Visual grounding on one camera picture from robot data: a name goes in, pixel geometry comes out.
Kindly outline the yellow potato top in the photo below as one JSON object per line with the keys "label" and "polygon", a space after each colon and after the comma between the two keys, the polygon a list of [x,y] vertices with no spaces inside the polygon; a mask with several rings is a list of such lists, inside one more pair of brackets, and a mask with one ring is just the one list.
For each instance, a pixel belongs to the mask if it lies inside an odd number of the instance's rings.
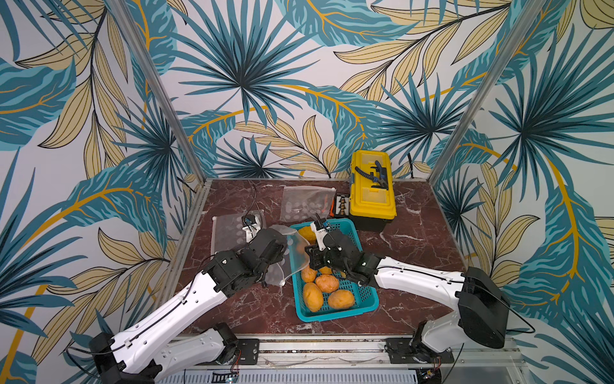
{"label": "yellow potato top", "polygon": [[311,229],[311,227],[302,227],[301,229],[298,230],[298,233],[309,244],[313,245],[317,243],[316,233]]}

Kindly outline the clear zipper bag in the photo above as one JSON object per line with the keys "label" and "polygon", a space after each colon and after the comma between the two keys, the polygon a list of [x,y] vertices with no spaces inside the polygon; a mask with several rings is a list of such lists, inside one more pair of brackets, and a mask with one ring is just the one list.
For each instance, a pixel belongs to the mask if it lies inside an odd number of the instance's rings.
{"label": "clear zipper bag", "polygon": [[271,286],[284,286],[289,278],[310,265],[310,256],[305,252],[310,243],[294,228],[272,225],[270,229],[286,237],[287,247],[283,259],[269,266],[265,283]]}

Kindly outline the teal plastic basket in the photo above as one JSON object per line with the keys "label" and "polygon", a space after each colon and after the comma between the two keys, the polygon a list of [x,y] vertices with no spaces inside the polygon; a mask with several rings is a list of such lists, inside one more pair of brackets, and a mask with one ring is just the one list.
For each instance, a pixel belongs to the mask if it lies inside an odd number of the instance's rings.
{"label": "teal plastic basket", "polygon": [[[349,219],[328,219],[328,224],[332,229],[340,230],[344,235],[349,237],[354,245],[362,251],[361,241],[356,231],[355,225]],[[296,231],[299,231],[303,227],[309,227],[309,222],[303,222],[299,224],[291,225]],[[304,303],[303,300],[303,288],[305,282],[303,282],[300,273],[292,276],[293,288],[294,288],[294,302],[296,306],[297,316],[304,323],[311,322],[325,322],[332,321],[339,318],[348,318],[358,315],[364,315],[365,313],[377,310],[379,305],[379,297],[377,291],[373,287],[358,286],[349,280],[341,279],[339,273],[335,272],[334,276],[340,279],[340,290],[346,290],[353,294],[355,304],[349,309],[335,310],[328,305],[328,298],[330,294],[323,294],[324,304],[318,312],[312,312]]]}

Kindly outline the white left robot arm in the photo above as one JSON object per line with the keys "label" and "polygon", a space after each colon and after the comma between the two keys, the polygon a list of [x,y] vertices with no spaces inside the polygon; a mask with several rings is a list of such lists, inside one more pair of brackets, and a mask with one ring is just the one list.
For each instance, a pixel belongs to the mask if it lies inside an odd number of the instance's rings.
{"label": "white left robot arm", "polygon": [[242,246],[217,252],[192,282],[151,315],[118,333],[102,332],[89,343],[104,383],[155,383],[200,363],[234,363],[237,337],[218,323],[192,338],[175,341],[187,326],[233,295],[265,281],[268,268],[284,259],[286,227],[259,230]]}

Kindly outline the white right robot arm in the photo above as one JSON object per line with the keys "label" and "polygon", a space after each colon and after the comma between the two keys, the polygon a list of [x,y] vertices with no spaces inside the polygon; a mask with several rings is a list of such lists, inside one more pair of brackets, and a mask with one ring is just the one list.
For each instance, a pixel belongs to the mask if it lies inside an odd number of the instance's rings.
{"label": "white right robot arm", "polygon": [[329,267],[359,286],[414,294],[448,307],[451,312],[424,321],[413,336],[414,349],[442,353],[468,341],[491,349],[505,345],[508,300],[481,269],[433,270],[390,256],[361,251],[340,230],[312,226],[317,244],[308,246],[310,267]]}

